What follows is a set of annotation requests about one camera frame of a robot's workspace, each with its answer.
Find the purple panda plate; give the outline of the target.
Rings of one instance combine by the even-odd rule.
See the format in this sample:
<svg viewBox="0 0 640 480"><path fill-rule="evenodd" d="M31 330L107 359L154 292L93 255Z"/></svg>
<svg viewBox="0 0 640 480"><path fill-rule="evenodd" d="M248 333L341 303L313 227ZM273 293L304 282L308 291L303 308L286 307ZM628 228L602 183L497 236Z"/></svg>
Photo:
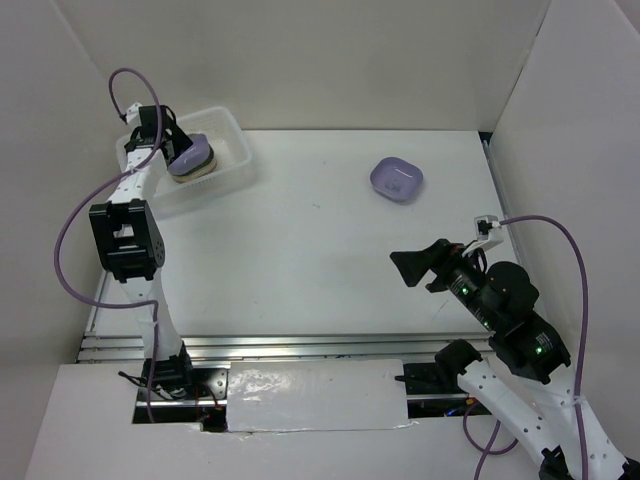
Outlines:
<svg viewBox="0 0 640 480"><path fill-rule="evenodd" d="M168 172L173 176L186 177L212 164L214 152L205 134L190 134L192 145L169 164Z"/></svg>
<svg viewBox="0 0 640 480"><path fill-rule="evenodd" d="M373 190L396 203L411 201L424 182L422 171L398 157L386 157L379 161L369 176Z"/></svg>

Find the green panda plate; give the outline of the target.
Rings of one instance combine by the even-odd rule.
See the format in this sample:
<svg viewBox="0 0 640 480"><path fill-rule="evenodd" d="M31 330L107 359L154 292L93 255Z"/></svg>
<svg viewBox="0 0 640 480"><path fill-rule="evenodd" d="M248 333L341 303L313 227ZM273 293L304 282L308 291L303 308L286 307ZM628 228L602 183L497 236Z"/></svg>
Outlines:
<svg viewBox="0 0 640 480"><path fill-rule="evenodd" d="M171 173L170 176L174 182L178 184L185 184L212 173L216 168L217 168L217 161L212 160L207 164L202 164L198 166L193 171L187 174L177 175L177 174Z"/></svg>

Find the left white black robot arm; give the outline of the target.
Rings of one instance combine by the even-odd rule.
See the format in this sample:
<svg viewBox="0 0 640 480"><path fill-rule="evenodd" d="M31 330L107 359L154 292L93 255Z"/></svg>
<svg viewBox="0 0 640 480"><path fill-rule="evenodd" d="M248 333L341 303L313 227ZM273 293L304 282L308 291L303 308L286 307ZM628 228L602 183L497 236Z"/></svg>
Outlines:
<svg viewBox="0 0 640 480"><path fill-rule="evenodd" d="M197 374L169 313L162 286L166 248L149 200L175 148L187 144L167 106L136 104L125 115L138 121L125 144L125 177L102 204L89 210L103 268L120 284L143 342L138 384L163 399L184 399L196 390Z"/></svg>

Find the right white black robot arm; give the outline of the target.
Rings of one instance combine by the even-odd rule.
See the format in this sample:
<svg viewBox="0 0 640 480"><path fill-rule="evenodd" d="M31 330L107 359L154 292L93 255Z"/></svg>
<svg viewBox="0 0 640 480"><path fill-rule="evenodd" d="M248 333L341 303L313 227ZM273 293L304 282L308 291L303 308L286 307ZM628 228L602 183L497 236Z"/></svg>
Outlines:
<svg viewBox="0 0 640 480"><path fill-rule="evenodd" d="M500 380L467 341L435 356L435 378L476 398L539 467L542 479L636 479L639 463L622 454L575 385L577 368L558 331L534 310L539 297L527 272L509 261L479 268L461 244L440 239L421 251L390 255L403 281L427 273L431 293L450 292L489 332L488 344L529 398Z"/></svg>

